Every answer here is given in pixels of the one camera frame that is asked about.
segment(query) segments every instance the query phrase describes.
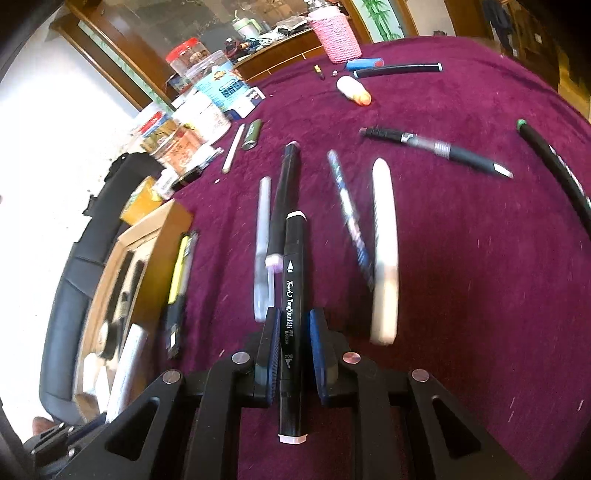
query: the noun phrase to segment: white wall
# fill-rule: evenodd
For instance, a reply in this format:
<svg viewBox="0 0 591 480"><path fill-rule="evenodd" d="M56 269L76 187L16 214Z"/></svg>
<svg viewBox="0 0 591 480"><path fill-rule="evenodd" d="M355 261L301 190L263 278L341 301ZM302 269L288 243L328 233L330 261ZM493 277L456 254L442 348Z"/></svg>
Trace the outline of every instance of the white wall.
<svg viewBox="0 0 591 480"><path fill-rule="evenodd" d="M0 397L22 440L44 414L47 321L80 213L137 114L49 23L0 83Z"/></svg>
<svg viewBox="0 0 591 480"><path fill-rule="evenodd" d="M419 35L433 35L434 30L443 30L455 36L444 0L407 0Z"/></svg>

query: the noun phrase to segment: table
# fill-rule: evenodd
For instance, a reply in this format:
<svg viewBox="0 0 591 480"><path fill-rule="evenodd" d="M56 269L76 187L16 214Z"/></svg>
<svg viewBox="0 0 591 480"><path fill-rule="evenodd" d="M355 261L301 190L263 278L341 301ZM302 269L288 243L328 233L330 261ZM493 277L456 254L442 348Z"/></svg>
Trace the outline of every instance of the table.
<svg viewBox="0 0 591 480"><path fill-rule="evenodd" d="M259 145L221 163L176 196L202 232L187 302L183 371L206 369L240 349L253 320L256 206L261 177L273 192L282 149L301 145L300 209L311 232L313 306L329 325L357 332L352 348L384 368L425 368L535 479L550 479L591 416L591 242L566 195L515 124L525 118L591 189L590 125L541 79L468 38L420 37L363 47L388 63L441 62L443 73L364 79L374 97L356 106L335 88L325 57L261 81L267 99ZM319 64L321 81L313 71ZM240 122L220 145L228 148ZM493 158L515 180L448 163L428 152L362 139L381 125L450 141ZM359 335L371 318L355 251L340 214L327 150L344 174L373 254L371 167L392 172L400 236L400 314L395 343ZM277 405L243 414L240 479L346 479L348 415L311 396L309 439L279 444Z"/></svg>

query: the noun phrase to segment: tablecloth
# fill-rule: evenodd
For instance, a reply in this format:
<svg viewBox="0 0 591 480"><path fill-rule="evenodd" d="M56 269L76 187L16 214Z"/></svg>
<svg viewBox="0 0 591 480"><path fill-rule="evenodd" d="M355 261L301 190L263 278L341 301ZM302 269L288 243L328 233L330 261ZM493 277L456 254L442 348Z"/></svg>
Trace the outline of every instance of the tablecloth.
<svg viewBox="0 0 591 480"><path fill-rule="evenodd" d="M266 100L259 144L229 174L216 160L176 195L202 232L187 301L184 372L209 368L260 328L252 288L259 180L277 186L283 147L301 145L299 208L308 217L313 291L329 325L384 368L424 368L455 394L535 479L549 479L591 416L591 242L541 160L519 137L525 118L591 189L590 125L512 59L468 38L421 37L363 47L386 64L432 63L442 73L363 79L370 106L335 87L343 65L302 61L258 83ZM313 70L318 64L322 81ZM219 144L226 150L242 121ZM513 171L490 176L421 150L363 139L360 127L412 131L467 148ZM371 168L392 173L400 249L398 337L360 333L372 296L343 226L326 153L339 154L373 254ZM308 440L282 445L278 410L245 410L239 478L350 478L349 413L313 397Z"/></svg>

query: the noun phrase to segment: yellow and black pen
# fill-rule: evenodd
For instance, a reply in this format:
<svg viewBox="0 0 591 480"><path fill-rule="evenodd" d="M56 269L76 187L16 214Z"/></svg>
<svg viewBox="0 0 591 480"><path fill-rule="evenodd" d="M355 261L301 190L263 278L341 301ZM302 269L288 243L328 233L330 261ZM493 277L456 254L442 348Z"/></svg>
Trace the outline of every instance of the yellow and black pen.
<svg viewBox="0 0 591 480"><path fill-rule="evenodd" d="M180 333L183 325L185 299L191 264L195 252L195 244L199 234L190 232L181 240L178 249L177 261L174 264L173 280L168 295L168 307L166 310L165 334L166 353L168 358L174 358L180 350Z"/></svg>

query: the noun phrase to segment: white bottle with orange cap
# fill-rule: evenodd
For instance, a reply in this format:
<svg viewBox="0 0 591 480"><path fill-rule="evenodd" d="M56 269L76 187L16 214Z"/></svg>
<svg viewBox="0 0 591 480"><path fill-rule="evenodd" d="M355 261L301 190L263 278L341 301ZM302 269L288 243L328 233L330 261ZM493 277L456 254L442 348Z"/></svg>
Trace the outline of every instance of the white bottle with orange cap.
<svg viewBox="0 0 591 480"><path fill-rule="evenodd" d="M357 105L366 106L371 103L371 95L369 92L361 82L355 80L353 77L341 77L337 80L336 87L343 95L349 100L353 100Z"/></svg>

